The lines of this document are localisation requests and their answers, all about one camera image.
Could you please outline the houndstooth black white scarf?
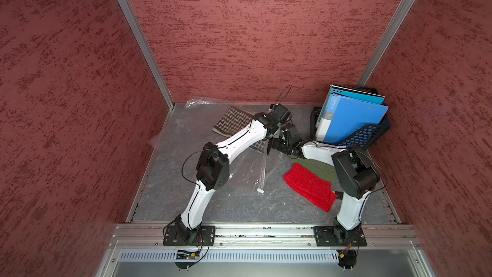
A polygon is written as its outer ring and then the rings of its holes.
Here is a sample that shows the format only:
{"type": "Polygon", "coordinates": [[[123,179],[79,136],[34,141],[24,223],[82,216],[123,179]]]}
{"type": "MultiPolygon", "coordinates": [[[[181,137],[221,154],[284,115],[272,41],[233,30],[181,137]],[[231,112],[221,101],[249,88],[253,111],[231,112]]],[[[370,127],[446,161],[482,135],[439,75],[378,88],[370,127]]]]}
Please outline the houndstooth black white scarf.
{"type": "Polygon", "coordinates": [[[258,123],[254,114],[231,106],[221,119],[213,126],[212,129],[224,137],[225,141],[217,143],[221,151],[231,150],[246,144],[251,148],[261,151],[264,147],[262,144],[265,138],[265,129],[261,123],[258,123]]]}

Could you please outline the olive green knit scarf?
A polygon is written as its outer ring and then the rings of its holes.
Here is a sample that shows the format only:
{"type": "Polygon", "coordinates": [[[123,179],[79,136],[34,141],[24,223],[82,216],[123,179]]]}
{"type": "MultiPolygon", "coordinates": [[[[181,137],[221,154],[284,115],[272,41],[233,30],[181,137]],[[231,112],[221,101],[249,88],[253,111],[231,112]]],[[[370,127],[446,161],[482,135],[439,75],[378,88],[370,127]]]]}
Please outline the olive green knit scarf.
{"type": "Polygon", "coordinates": [[[334,166],[310,159],[295,158],[290,159],[292,164],[299,164],[320,179],[336,183],[338,181],[334,166]]]}

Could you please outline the red knit scarf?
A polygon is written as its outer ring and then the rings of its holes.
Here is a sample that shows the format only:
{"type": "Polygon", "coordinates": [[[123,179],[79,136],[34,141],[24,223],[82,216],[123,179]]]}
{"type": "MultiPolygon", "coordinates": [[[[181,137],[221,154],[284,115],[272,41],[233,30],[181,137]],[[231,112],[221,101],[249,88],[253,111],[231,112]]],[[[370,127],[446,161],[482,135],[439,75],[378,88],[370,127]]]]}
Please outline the red knit scarf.
{"type": "Polygon", "coordinates": [[[293,164],[283,178],[293,191],[324,212],[329,212],[337,200],[330,182],[322,180],[300,164],[293,164]]]}

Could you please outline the clear plastic vacuum bag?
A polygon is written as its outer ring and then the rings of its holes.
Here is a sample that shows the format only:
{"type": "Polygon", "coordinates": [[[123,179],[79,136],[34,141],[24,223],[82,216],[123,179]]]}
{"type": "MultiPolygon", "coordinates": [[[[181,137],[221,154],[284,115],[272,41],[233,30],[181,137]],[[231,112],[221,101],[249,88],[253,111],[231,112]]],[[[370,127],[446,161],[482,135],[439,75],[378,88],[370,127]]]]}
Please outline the clear plastic vacuum bag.
{"type": "Polygon", "coordinates": [[[272,105],[232,104],[225,100],[205,97],[193,97],[186,103],[177,105],[162,131],[149,140],[149,144],[160,154],[159,159],[164,161],[163,169],[158,173],[174,178],[182,169],[187,170],[191,165],[195,166],[191,160],[182,166],[187,155],[194,152],[194,156],[199,156],[198,151],[202,150],[206,143],[217,144],[225,141],[227,137],[215,133],[212,129],[231,106],[255,115],[270,112],[272,105]]]}

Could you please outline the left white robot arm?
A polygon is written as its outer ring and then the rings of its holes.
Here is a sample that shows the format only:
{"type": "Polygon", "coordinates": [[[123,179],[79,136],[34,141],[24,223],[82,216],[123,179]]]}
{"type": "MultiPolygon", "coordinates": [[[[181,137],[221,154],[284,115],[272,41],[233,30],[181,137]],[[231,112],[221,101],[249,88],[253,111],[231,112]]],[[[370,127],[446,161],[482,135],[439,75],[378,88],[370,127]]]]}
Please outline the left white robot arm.
{"type": "Polygon", "coordinates": [[[186,209],[163,228],[163,245],[170,243],[169,233],[177,233],[186,246],[196,242],[200,234],[204,213],[215,192],[229,180],[230,165],[235,158],[258,141],[277,134],[290,118],[289,111],[277,114],[275,110],[254,115],[250,123],[225,141],[208,142],[198,151],[195,189],[186,209]]]}

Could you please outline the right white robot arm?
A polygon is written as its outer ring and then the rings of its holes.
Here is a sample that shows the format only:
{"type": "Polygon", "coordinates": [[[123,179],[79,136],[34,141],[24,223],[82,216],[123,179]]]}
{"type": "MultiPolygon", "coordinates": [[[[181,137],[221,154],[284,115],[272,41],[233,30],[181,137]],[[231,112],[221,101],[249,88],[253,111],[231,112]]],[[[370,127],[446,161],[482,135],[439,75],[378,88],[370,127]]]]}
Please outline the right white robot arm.
{"type": "Polygon", "coordinates": [[[376,191],[380,175],[365,153],[388,127],[366,124],[335,144],[303,140],[294,124],[281,128],[280,136],[269,140],[267,151],[277,150],[293,158],[315,160],[334,167],[342,188],[340,211],[332,226],[315,228],[319,246],[366,246],[361,229],[365,202],[376,191]]]}

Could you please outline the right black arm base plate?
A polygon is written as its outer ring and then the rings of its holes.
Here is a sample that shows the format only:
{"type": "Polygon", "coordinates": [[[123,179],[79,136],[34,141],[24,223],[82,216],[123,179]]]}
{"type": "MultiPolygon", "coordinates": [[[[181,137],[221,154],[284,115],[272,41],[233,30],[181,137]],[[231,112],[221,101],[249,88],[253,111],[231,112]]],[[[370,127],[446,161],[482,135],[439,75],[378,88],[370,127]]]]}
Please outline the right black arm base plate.
{"type": "Polygon", "coordinates": [[[313,234],[318,247],[366,247],[365,234],[360,226],[346,230],[341,226],[314,226],[313,234]]]}

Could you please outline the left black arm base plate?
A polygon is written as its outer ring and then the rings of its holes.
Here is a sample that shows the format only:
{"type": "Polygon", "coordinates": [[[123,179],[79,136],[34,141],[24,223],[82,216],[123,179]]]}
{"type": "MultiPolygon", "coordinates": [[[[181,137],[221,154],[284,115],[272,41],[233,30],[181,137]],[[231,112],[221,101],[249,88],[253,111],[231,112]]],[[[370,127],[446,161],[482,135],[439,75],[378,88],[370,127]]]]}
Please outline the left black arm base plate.
{"type": "Polygon", "coordinates": [[[164,246],[213,246],[215,241],[215,226],[200,226],[196,230],[181,233],[177,226],[166,227],[163,233],[164,246]]]}

